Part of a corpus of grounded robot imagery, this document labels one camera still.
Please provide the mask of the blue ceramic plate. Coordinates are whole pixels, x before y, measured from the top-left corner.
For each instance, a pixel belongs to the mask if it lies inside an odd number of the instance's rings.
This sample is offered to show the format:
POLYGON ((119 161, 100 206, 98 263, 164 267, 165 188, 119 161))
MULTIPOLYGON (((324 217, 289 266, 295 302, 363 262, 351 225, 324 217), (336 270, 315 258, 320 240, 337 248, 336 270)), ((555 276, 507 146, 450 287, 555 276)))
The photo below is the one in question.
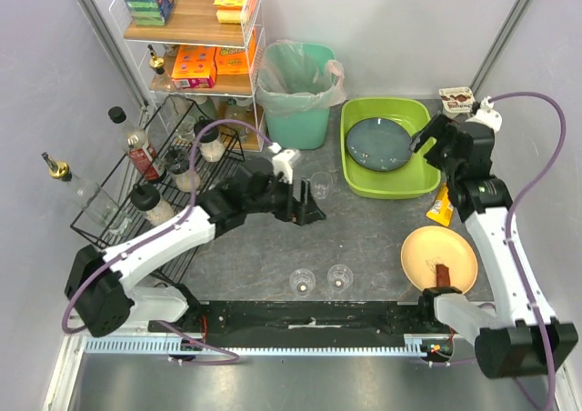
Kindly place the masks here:
POLYGON ((383 117, 359 121, 347 132, 346 150, 360 166, 390 172, 408 163, 411 135, 399 123, 383 117))

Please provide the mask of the yellow plate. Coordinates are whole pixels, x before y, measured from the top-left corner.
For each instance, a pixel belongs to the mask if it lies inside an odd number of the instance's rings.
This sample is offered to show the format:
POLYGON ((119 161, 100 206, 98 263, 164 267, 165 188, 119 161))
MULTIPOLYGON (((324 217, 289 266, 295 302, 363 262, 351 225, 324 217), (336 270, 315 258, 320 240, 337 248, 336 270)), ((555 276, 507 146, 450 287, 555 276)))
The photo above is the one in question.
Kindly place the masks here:
POLYGON ((437 283, 437 265, 446 266, 450 285, 463 294, 478 276, 477 256, 458 233, 440 226, 423 226, 407 236, 401 247, 401 265, 410 283, 419 290, 437 283))

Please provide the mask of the spice jar with black grinder lid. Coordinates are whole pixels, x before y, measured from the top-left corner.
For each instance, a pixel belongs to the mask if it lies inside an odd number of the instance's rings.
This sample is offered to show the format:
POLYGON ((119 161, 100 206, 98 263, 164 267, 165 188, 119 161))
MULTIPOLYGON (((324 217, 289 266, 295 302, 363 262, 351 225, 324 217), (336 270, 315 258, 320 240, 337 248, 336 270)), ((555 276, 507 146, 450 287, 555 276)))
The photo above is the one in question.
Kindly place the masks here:
POLYGON ((180 191, 191 193, 198 190, 201 179, 199 174, 191 168, 186 150, 174 146, 169 147, 164 156, 164 165, 180 191))

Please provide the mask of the sauce bottle with black cap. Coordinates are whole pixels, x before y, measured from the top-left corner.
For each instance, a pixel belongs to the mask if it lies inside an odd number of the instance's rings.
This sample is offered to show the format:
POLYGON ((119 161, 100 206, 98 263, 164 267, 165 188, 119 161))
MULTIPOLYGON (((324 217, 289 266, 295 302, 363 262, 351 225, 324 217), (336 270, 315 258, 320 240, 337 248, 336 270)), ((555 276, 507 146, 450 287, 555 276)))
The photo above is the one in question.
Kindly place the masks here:
POLYGON ((121 106, 108 110, 109 119, 118 126, 119 143, 139 174, 149 183, 161 182, 165 168, 157 159, 157 151, 144 128, 132 123, 121 106))

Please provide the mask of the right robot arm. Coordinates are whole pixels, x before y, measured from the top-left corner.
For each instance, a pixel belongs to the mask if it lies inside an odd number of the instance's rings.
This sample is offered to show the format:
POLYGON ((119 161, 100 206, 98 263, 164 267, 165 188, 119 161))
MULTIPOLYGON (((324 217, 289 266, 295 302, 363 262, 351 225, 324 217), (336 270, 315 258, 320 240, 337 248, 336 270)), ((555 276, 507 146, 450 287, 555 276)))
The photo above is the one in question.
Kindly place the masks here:
POLYGON ((490 379, 553 376, 578 342, 547 303, 520 245, 513 200, 491 172, 495 132, 443 114, 414 133, 410 148, 447 178, 448 195, 476 244, 494 297, 494 312, 469 302, 453 286, 424 291, 428 317, 450 326, 474 347, 490 379))

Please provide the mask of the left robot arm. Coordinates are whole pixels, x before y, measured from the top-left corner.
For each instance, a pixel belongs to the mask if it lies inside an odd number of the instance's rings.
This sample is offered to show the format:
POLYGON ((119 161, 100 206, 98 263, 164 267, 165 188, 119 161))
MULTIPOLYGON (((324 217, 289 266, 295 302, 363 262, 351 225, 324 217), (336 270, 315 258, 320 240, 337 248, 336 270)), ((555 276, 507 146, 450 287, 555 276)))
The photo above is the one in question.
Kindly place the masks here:
POLYGON ((194 316, 199 304, 179 285, 141 287, 140 282, 184 252, 240 227, 251 214, 271 214, 298 226, 326 219, 307 180, 301 182, 300 197, 294 197, 289 163, 250 159, 162 225, 118 246, 80 249, 65 295, 93 337, 127 323, 176 323, 194 316))

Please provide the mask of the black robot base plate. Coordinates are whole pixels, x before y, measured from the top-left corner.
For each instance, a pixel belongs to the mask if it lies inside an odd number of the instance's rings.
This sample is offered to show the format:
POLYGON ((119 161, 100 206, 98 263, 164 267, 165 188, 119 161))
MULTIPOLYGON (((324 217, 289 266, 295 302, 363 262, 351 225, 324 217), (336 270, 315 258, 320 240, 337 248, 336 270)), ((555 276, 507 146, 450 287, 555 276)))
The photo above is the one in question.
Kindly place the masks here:
POLYGON ((401 346, 406 335, 448 336, 417 304, 392 301, 210 301, 172 324, 220 347, 401 346))

